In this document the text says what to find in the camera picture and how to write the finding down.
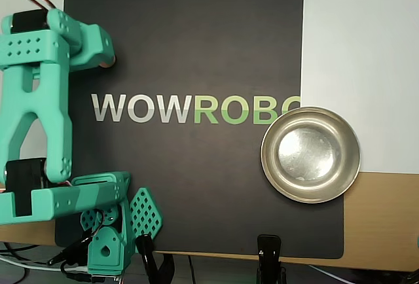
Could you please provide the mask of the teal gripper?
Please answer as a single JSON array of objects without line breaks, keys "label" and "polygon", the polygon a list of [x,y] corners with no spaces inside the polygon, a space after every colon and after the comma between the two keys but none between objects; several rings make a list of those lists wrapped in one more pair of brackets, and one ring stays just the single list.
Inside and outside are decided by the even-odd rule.
[{"label": "teal gripper", "polygon": [[114,64],[115,50],[106,30],[97,24],[79,24],[81,49],[70,57],[70,68],[92,69],[100,64]]}]

